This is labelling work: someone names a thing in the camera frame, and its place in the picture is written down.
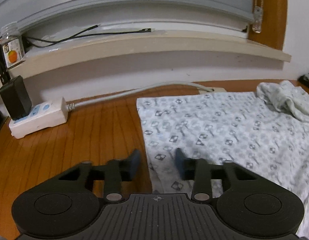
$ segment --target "wooden desk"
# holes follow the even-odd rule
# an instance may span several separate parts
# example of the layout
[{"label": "wooden desk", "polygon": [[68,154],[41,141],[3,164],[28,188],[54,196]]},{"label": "wooden desk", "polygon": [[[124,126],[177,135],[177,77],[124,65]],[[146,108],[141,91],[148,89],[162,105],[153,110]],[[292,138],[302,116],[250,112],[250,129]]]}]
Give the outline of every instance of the wooden desk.
[{"label": "wooden desk", "polygon": [[[227,91],[255,91],[260,82],[280,80],[246,80],[201,82]],[[15,198],[25,190],[55,176],[84,160],[94,165],[110,159],[124,159],[134,149],[142,152],[141,167],[133,182],[123,183],[123,193],[151,192],[145,147],[136,98],[195,95],[189,86],[152,89],[118,100],[82,107],[70,113],[68,122],[47,128],[22,139],[11,136],[8,122],[0,131],[0,235],[8,240],[19,233],[11,216]],[[94,185],[101,196],[102,184]]]}]

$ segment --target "white power strip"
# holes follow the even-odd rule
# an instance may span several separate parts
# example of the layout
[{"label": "white power strip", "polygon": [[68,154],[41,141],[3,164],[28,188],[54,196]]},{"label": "white power strip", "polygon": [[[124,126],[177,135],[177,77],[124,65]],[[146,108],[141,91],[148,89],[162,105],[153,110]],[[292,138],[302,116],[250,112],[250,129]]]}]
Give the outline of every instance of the white power strip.
[{"label": "white power strip", "polygon": [[32,108],[30,114],[16,121],[11,120],[11,135],[17,139],[47,127],[54,127],[67,122],[68,108],[64,98],[43,102]]}]

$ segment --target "wood grain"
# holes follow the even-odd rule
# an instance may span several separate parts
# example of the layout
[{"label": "wood grain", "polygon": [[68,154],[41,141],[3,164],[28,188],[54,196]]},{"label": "wood grain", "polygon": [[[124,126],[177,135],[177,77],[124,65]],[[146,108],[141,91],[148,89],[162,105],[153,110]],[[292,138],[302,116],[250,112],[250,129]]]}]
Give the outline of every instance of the wood grain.
[{"label": "wood grain", "polygon": [[[246,80],[200,82],[227,91],[255,91],[260,82],[280,80]],[[0,131],[0,235],[15,239],[19,233],[11,216],[15,198],[31,187],[57,175],[75,164],[91,160],[94,165],[110,159],[123,159],[138,148],[141,166],[132,182],[123,183],[123,193],[151,192],[136,98],[198,94],[188,86],[168,86],[133,96],[82,107],[71,112],[67,123],[47,128],[22,139],[11,136],[8,122]],[[94,185],[94,193],[102,195],[102,183]]]},{"label": "wood grain", "polygon": [[288,0],[264,0],[261,33],[250,28],[248,39],[282,50],[287,25]]}]

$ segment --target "gray cable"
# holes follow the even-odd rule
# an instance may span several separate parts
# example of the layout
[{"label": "gray cable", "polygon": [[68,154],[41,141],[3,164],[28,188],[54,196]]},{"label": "gray cable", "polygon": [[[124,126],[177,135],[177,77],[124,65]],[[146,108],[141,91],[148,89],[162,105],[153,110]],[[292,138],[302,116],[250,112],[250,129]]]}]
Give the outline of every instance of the gray cable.
[{"label": "gray cable", "polygon": [[142,92],[151,88],[156,88],[156,87],[161,87],[161,86],[168,86],[168,85],[187,85],[187,86],[192,86],[192,87],[196,87],[199,88],[201,90],[207,91],[207,92],[213,92],[213,90],[211,90],[208,87],[199,85],[199,84],[195,84],[192,82],[183,82],[183,81],[175,81],[175,82],[163,82],[163,83],[157,83],[148,87],[143,87],[143,88],[137,88],[134,90],[130,90],[130,91],[126,91],[120,94],[116,94],[116,95],[111,95],[111,96],[107,96],[107,97],[101,97],[101,98],[96,98],[96,99],[91,99],[91,100],[87,100],[87,101],[83,101],[83,102],[79,102],[79,103],[71,103],[68,104],[68,111],[73,111],[75,110],[77,107],[80,106],[87,106],[87,105],[91,105],[91,104],[95,104],[95,103],[99,103],[99,102],[103,102],[103,101],[108,101],[108,100],[112,100],[115,98],[120,98],[120,97],[125,97],[128,95],[132,95],[138,92]]}]

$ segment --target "black object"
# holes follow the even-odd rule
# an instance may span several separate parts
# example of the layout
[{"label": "black object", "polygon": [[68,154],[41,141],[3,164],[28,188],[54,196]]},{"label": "black object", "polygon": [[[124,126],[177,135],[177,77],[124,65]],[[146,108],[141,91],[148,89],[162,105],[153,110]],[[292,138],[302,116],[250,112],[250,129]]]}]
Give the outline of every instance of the black object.
[{"label": "black object", "polygon": [[305,77],[305,75],[302,75],[298,78],[298,81],[309,88],[309,78]]},{"label": "black object", "polygon": [[7,84],[11,80],[10,74],[5,65],[0,61],[0,81],[2,85]]},{"label": "black object", "polygon": [[21,76],[5,83],[0,88],[0,96],[11,119],[18,120],[30,113],[32,103]]},{"label": "black object", "polygon": [[[304,208],[293,193],[235,163],[211,165],[179,149],[175,161],[183,179],[195,180],[190,200],[186,194],[122,198],[120,182],[132,180],[140,162],[134,150],[105,166],[80,163],[22,193],[12,206],[18,240],[298,239]],[[225,190],[215,199],[214,178]],[[105,181],[103,198],[91,192],[94,180]]]}]

